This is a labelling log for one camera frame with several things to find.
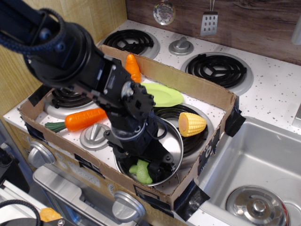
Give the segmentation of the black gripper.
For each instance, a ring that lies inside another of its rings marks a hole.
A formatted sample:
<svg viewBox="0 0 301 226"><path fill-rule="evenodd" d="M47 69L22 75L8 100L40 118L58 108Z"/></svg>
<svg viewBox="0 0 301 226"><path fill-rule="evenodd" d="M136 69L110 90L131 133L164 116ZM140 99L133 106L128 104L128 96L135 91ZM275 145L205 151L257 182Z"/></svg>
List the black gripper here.
<svg viewBox="0 0 301 226"><path fill-rule="evenodd" d="M140 124L136 131L128 132L114 127L104 132L108 144L113 148L115 158L119 162L137 162L137 157L150 158L151 147L155 140L164 138L166 132L158 134L158 124L165 124L159 117L149 117ZM152 183L160 183L169 179L174 171L174 163L152 161L147 166Z"/></svg>

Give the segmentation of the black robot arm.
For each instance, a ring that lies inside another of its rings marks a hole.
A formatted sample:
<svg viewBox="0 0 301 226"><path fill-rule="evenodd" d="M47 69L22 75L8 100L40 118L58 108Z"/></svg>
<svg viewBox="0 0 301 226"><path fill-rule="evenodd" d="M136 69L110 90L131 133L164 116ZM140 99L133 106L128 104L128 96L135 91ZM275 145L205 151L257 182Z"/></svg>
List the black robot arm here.
<svg viewBox="0 0 301 226"><path fill-rule="evenodd" d="M80 25L54 10L32 9L21 0L0 3L0 43L20 53L31 74L44 85L70 89L105 110L111 129L104 133L118 160L130 166L147 161L159 182L175 172L173 156L160 143L153 96L131 79L121 63L94 44Z"/></svg>

